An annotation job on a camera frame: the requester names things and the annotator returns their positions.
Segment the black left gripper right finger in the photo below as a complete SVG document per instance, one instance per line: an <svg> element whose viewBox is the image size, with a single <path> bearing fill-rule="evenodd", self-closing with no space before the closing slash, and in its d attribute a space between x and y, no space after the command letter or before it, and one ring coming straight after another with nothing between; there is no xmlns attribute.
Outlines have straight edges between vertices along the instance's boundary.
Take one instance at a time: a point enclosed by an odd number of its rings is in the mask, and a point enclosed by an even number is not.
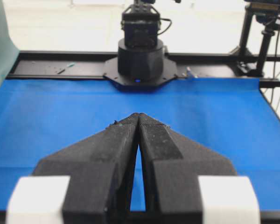
<svg viewBox="0 0 280 224"><path fill-rule="evenodd" d="M140 114L146 202L162 224L259 224L250 179L231 161Z"/></svg>

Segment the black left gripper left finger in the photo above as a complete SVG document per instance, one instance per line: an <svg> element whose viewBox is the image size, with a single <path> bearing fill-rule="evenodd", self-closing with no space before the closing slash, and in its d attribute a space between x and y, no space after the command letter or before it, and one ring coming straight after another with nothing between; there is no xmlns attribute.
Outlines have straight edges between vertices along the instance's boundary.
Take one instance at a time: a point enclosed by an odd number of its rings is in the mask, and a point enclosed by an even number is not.
<svg viewBox="0 0 280 224"><path fill-rule="evenodd" d="M129 209L139 114L39 160L9 199L8 224L105 224Z"/></svg>

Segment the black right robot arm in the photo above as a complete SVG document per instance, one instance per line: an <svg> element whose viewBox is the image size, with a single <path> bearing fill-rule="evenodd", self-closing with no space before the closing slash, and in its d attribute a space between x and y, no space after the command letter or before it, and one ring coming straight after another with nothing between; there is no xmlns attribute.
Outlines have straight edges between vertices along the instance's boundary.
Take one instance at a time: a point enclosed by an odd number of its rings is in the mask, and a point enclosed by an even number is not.
<svg viewBox="0 0 280 224"><path fill-rule="evenodd" d="M124 10L117 57L105 62L103 76L127 88L157 87L178 78L176 62L165 56L159 36L163 18L153 0L135 0Z"/></svg>

